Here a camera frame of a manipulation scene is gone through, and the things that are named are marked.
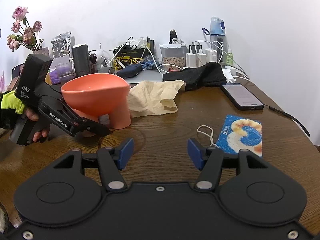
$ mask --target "blue card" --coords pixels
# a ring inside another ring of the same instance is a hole
[[[262,126],[258,121],[228,114],[216,145],[225,153],[248,149],[262,157]]]

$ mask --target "black cylinder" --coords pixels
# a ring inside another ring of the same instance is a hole
[[[73,63],[76,77],[90,74],[89,50],[87,44],[75,45],[72,47]]]

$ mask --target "wood grain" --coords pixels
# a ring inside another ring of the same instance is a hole
[[[250,82],[239,80],[265,104],[277,106]],[[156,116],[137,117],[122,130],[114,130],[104,138],[70,137],[51,125],[50,140],[20,147],[0,138],[0,202],[8,211],[14,225],[21,223],[13,206],[15,189],[24,180],[63,155],[71,148],[85,153],[98,147],[117,146],[124,138],[133,137],[135,154],[121,173],[128,183],[132,181],[190,181],[199,171],[186,153],[187,139],[197,138],[203,145],[209,139],[197,134],[198,126],[213,128],[217,140],[227,114],[259,120],[262,123],[263,158],[298,181],[306,190],[308,203],[300,222],[313,234],[320,228],[320,154],[291,120],[265,108],[261,111],[239,111],[220,88],[201,88],[179,92],[175,98],[178,112]],[[97,170],[86,170],[86,175],[99,182]],[[221,182],[234,176],[223,171]]]

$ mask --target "dried flower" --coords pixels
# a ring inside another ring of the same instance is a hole
[[[12,41],[12,38],[11,38],[11,35],[9,35],[9,36],[7,37],[7,42],[8,42],[7,45],[9,45],[11,41]]]
[[[25,40],[25,39],[23,39],[23,43],[24,43],[24,44],[27,44],[27,45],[31,45],[32,42],[31,42],[31,40],[28,40],[28,39]]]
[[[12,14],[12,18],[16,21],[22,21],[26,17],[26,13],[28,13],[28,7],[18,6]]]
[[[33,33],[31,29],[29,27],[26,27],[23,33],[23,41],[30,40],[32,36],[33,36]]]
[[[20,30],[20,23],[18,21],[14,22],[13,25],[12,25],[11,30],[14,33],[17,33]]]
[[[39,32],[42,29],[42,24],[39,21],[36,21],[35,24],[33,25],[33,29],[35,30],[35,32]]]
[[[19,48],[19,43],[20,41],[16,41],[15,39],[11,39],[10,43],[9,43],[9,48],[12,49],[12,52],[16,49]]]

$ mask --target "laptop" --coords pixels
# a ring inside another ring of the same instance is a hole
[[[162,74],[159,73],[159,71],[154,69],[146,69],[142,70],[138,75],[132,78],[125,78],[125,81],[127,81],[130,85],[136,85],[140,83],[141,81],[152,81],[152,82],[162,82]]]

